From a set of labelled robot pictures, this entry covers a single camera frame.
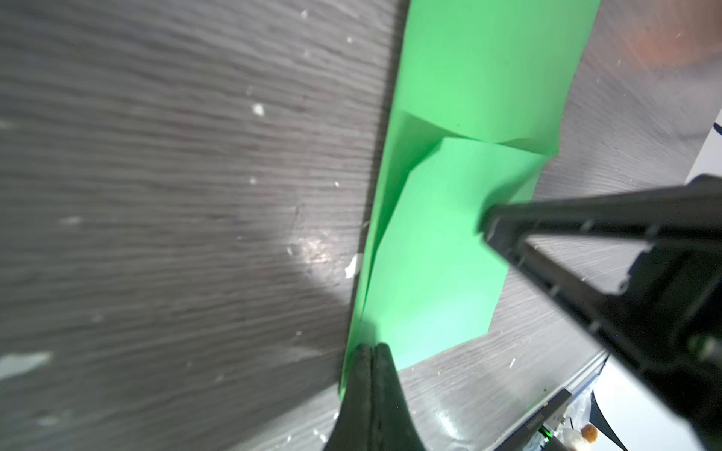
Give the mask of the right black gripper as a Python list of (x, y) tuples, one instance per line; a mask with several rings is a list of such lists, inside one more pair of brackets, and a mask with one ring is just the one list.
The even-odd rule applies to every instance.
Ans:
[[(620, 359), (706, 450), (721, 447), (721, 180), (601, 197), (498, 205), (484, 242)], [(584, 281), (534, 241), (637, 242), (620, 287)]]

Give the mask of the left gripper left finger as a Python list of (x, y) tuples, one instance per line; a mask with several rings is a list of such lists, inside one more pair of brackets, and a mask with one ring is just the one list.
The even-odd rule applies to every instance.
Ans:
[(372, 429), (372, 348), (360, 345), (353, 354), (340, 415), (325, 450), (369, 450)]

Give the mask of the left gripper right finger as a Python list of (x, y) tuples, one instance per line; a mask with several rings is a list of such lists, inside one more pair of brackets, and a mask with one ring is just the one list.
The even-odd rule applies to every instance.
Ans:
[(372, 357), (370, 450), (419, 450), (425, 447), (414, 426), (389, 345)]

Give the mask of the green square paper sheet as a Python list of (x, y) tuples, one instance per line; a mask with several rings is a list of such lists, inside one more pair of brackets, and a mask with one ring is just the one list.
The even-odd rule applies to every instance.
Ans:
[(482, 240), (560, 149), (595, 1), (413, 0), (347, 350), (404, 369), (489, 331), (507, 263)]

